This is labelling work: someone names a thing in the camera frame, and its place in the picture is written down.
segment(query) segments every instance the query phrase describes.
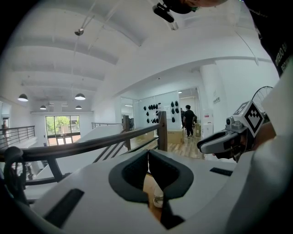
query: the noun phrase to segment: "glass panel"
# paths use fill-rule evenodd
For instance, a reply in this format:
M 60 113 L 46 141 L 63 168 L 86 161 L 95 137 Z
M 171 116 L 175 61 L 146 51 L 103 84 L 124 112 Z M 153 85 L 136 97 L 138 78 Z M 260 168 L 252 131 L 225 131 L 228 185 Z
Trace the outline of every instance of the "glass panel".
M 46 116 L 46 128 L 48 135 L 55 135 L 54 116 Z
M 71 118 L 71 132 L 79 133 L 79 116 L 70 116 Z
M 49 146 L 57 145 L 56 138 L 48 138 Z
M 63 138 L 57 138 L 57 140 L 58 140 L 58 145 L 64 144 Z
M 66 137 L 65 138 L 65 143 L 66 144 L 71 144 L 72 143 L 71 137 Z
M 78 135 L 78 136 L 72 136 L 72 141 L 73 141 L 73 143 L 74 143 L 75 141 L 79 140 L 80 138 L 81 138 L 80 135 Z
M 71 133 L 70 117 L 69 116 L 55 116 L 56 134 Z

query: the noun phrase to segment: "wooden post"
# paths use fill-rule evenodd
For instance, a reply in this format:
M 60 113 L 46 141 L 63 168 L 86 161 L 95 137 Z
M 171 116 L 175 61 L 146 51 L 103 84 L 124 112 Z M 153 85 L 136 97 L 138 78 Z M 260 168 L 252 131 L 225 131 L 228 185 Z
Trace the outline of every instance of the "wooden post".
M 128 115 L 124 115 L 123 116 L 123 130 L 125 130 L 126 132 L 129 132 L 129 117 Z M 125 141 L 125 147 L 127 147 L 128 150 L 131 150 L 131 146 L 130 146 L 130 139 L 127 139 Z
M 167 116 L 166 112 L 159 112 L 159 121 L 160 127 L 157 130 L 157 134 L 159 136 L 158 142 L 158 149 L 163 151 L 168 151 L 168 138 L 167 138 Z

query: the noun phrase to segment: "glass wall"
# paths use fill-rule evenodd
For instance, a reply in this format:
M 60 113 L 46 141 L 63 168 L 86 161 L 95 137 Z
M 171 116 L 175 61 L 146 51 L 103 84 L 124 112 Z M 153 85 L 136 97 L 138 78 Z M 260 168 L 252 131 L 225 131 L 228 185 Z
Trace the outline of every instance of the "glass wall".
M 46 116 L 49 146 L 71 144 L 80 139 L 79 116 Z

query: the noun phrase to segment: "sign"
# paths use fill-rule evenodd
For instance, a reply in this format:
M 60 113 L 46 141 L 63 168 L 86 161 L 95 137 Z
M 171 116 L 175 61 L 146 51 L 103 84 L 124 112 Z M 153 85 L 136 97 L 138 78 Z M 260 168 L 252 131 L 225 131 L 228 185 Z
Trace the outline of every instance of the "sign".
M 170 106 L 164 106 L 164 110 L 166 111 L 166 118 L 171 119 L 171 107 Z

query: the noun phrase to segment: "person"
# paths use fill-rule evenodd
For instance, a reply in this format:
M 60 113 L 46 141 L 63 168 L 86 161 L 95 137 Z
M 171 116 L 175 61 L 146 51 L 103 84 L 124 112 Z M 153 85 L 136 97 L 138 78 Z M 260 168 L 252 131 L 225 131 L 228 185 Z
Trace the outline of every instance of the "person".
M 178 0 L 190 8 L 214 7 L 228 0 Z M 291 1 L 280 0 L 277 4 L 271 4 L 266 0 L 244 0 L 254 21 L 255 29 L 259 35 L 260 43 L 271 57 L 279 76 L 283 74 L 290 60 L 293 59 L 293 37 L 291 33 Z M 261 126 L 253 148 L 276 135 L 271 122 Z M 245 136 L 241 136 L 245 145 Z
M 191 137 L 193 137 L 193 129 L 192 129 L 192 124 L 194 121 L 194 113 L 193 111 L 190 109 L 190 105 L 186 105 L 186 111 L 184 113 L 184 118 L 183 118 L 183 122 L 185 123 L 185 127 L 187 130 L 187 138 L 190 138 L 189 135 L 191 134 Z
M 181 111 L 181 122 L 182 122 L 182 129 L 185 128 L 185 125 L 184 125 L 184 114 L 185 114 L 185 111 L 182 110 L 182 108 L 180 108 L 180 111 Z

